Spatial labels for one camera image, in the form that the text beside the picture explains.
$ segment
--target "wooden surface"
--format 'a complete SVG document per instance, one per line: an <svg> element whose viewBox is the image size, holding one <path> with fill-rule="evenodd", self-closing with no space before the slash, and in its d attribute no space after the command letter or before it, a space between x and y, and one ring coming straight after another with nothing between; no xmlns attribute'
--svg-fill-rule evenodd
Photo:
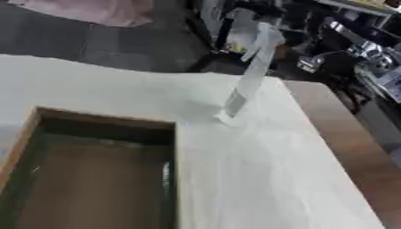
<svg viewBox="0 0 401 229"><path fill-rule="evenodd" d="M359 190L387 228L401 228L401 170L326 86L287 81Z"/></svg>

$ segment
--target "box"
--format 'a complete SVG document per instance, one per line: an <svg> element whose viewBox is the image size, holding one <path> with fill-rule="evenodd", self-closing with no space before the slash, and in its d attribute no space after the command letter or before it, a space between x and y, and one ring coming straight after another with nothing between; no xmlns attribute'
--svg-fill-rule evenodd
<svg viewBox="0 0 401 229"><path fill-rule="evenodd" d="M2 229L173 229L175 124L37 108L0 173Z"/></svg>

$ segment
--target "white table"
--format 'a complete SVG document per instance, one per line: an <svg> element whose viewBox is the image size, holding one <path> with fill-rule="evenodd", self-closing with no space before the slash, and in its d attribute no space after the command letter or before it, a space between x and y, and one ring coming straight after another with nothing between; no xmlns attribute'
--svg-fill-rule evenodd
<svg viewBox="0 0 401 229"><path fill-rule="evenodd" d="M278 79L226 126L213 115L235 76L5 55L0 69L0 126L18 128L34 106L176 122L181 228L383 228Z"/></svg>

